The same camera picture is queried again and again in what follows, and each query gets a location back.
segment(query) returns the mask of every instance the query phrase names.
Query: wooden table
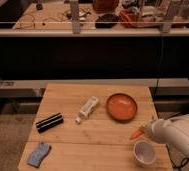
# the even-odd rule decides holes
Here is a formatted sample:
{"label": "wooden table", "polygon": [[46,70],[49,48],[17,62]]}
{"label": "wooden table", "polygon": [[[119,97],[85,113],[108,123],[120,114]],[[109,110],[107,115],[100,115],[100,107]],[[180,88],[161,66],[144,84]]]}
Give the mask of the wooden table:
{"label": "wooden table", "polygon": [[[86,22],[83,23],[82,29],[94,30],[95,21],[103,14],[97,14],[92,4],[80,4],[79,10],[81,12],[90,12],[86,17]],[[71,30],[72,23],[66,17],[67,12],[70,12],[69,4],[44,3],[43,9],[37,11],[36,4],[32,3],[24,15],[16,22],[13,29],[57,29],[57,30]],[[113,27],[113,29],[125,29],[120,23]]]}
{"label": "wooden table", "polygon": [[[138,104],[138,113],[129,123],[111,119],[105,108],[107,98],[114,93],[127,93]],[[100,106],[81,125],[75,119],[79,109],[92,96]],[[64,123],[39,134],[35,123],[61,112]],[[165,145],[151,142],[157,153],[153,167],[141,168],[133,162],[134,141],[130,135],[152,116],[157,117],[148,87],[83,84],[49,84],[36,115],[23,151],[20,171],[168,171],[172,170]],[[29,154],[39,141],[52,146],[39,169],[27,164]]]}

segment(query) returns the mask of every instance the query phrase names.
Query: orange object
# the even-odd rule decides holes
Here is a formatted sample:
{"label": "orange object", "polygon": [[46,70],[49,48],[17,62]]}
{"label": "orange object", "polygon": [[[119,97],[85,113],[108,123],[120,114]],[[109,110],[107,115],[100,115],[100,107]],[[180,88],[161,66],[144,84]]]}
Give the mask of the orange object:
{"label": "orange object", "polygon": [[138,129],[137,131],[135,131],[131,137],[130,137],[130,140],[134,140],[136,138],[138,138],[139,136],[143,135],[145,132],[141,129]]}
{"label": "orange object", "polygon": [[127,122],[133,119],[137,113],[137,103],[135,100],[122,93],[111,95],[106,102],[107,112],[112,118]]}
{"label": "orange object", "polygon": [[120,22],[124,27],[137,27],[137,16],[129,10],[122,10],[119,14]]}
{"label": "orange object", "polygon": [[93,8],[97,13],[113,12],[119,4],[119,0],[93,0]]}

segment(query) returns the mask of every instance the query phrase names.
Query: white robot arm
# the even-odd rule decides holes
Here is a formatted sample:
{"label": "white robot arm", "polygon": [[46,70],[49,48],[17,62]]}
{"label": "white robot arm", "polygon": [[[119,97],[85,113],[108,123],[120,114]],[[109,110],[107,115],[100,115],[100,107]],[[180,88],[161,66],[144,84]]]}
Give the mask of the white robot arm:
{"label": "white robot arm", "polygon": [[172,145],[189,158],[189,114],[152,120],[145,130],[154,141]]}

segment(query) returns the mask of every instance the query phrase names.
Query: orange bowl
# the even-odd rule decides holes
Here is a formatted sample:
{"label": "orange bowl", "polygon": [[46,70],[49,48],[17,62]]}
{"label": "orange bowl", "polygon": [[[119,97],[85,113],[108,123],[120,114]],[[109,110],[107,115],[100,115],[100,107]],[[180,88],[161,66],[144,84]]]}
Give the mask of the orange bowl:
{"label": "orange bowl", "polygon": [[137,113],[137,103],[129,95],[116,93],[111,95],[106,102],[108,114],[115,120],[128,122],[132,120]]}

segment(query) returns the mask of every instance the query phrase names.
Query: cup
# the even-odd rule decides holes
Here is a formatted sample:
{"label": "cup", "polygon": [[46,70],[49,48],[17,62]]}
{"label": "cup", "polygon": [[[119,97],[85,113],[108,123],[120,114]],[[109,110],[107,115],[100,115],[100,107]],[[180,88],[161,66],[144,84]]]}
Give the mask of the cup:
{"label": "cup", "polygon": [[154,147],[145,140],[138,140],[133,148],[134,160],[142,167],[152,166],[156,161]]}

